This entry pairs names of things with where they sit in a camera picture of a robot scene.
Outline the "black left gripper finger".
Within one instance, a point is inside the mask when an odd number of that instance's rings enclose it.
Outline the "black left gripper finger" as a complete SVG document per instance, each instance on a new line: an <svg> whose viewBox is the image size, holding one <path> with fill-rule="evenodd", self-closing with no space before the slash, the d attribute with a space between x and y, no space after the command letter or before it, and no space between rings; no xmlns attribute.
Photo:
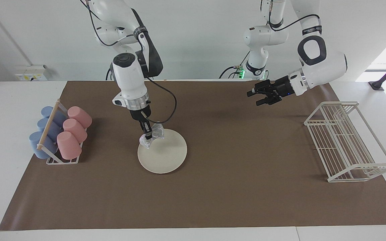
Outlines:
<svg viewBox="0 0 386 241"><path fill-rule="evenodd" d="M256 101L256 106L261 106L261 105L274 105L277 102L282 101L282 97L279 96L278 94L264 94L265 97L263 99L260 99Z"/></svg>
<svg viewBox="0 0 386 241"><path fill-rule="evenodd" d="M266 95L267 97L275 96L274 84L270 80L259 81L254 84L254 87L247 92L247 97L251 97L256 94Z"/></svg>

